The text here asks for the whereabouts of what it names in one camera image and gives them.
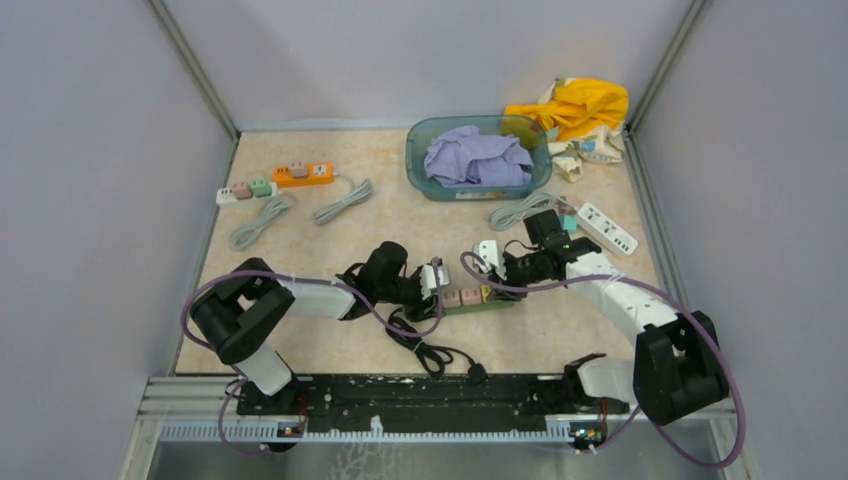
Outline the green power strip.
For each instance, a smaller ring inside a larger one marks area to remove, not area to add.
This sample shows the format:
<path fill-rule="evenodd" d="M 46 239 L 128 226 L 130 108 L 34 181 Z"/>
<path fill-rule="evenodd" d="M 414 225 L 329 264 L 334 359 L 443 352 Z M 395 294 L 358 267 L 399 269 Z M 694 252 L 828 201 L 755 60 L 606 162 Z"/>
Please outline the green power strip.
<path fill-rule="evenodd" d="M 515 305 L 515 302 L 508 300 L 494 300 L 489 302 L 478 302 L 470 305 L 465 305 L 461 303 L 460 299 L 450 300 L 442 302 L 442 315 L 450 316 L 450 315 L 464 315 L 464 314 L 472 314 L 477 312 L 484 311 L 492 311 L 504 308 L 510 308 Z"/>

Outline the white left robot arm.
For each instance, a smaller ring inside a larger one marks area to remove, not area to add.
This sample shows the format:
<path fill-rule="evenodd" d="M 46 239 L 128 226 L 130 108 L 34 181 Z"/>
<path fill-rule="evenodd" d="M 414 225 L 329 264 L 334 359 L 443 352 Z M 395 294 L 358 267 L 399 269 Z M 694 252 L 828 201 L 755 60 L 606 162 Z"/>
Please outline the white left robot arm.
<path fill-rule="evenodd" d="M 450 283 L 446 265 L 434 258 L 407 274 L 407 259 L 404 247 L 384 241 L 366 261 L 319 279 L 278 273 L 253 257 L 196 291 L 183 306 L 181 327 L 189 340 L 253 384 L 264 405 L 285 414 L 297 406 L 300 388 L 267 342 L 283 318 L 354 320 L 379 303 L 424 319 L 442 316 L 441 293 Z"/>

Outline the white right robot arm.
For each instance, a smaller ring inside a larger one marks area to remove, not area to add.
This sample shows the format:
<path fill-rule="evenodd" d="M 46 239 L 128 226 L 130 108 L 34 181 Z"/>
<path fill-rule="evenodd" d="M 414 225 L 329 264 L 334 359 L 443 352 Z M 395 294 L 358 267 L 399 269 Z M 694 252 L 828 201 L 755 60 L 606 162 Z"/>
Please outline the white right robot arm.
<path fill-rule="evenodd" d="M 640 406 L 664 426 L 729 396 L 720 363 L 698 332 L 716 335 L 708 316 L 684 315 L 623 281 L 593 240 L 570 238 L 555 211 L 534 214 L 524 224 L 531 242 L 526 254 L 515 256 L 496 241 L 481 241 L 473 248 L 477 268 L 518 298 L 534 284 L 567 281 L 635 348 L 629 361 L 600 353 L 567 364 L 563 398 L 569 408 L 588 412 L 601 398 L 615 399 Z"/>

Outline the teal usb charger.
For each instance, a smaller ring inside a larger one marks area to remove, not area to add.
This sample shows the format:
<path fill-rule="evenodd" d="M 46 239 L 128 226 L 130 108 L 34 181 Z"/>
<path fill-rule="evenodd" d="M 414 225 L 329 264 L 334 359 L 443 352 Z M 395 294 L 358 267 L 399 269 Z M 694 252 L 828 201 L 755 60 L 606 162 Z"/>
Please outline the teal usb charger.
<path fill-rule="evenodd" d="M 560 215 L 559 218 L 564 231 L 566 231 L 570 235 L 573 235 L 578 231 L 579 225 L 574 216 Z"/>

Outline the yellow usb charger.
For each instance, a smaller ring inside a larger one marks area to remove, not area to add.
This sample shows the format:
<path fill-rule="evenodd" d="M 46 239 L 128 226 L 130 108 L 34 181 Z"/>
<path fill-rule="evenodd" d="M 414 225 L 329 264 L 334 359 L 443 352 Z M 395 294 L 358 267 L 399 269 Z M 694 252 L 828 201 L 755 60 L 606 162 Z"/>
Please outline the yellow usb charger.
<path fill-rule="evenodd" d="M 479 291 L 480 291 L 481 302 L 482 303 L 489 302 L 489 297 L 490 297 L 491 292 L 492 292 L 491 288 L 488 287 L 487 285 L 481 285 L 479 287 Z"/>

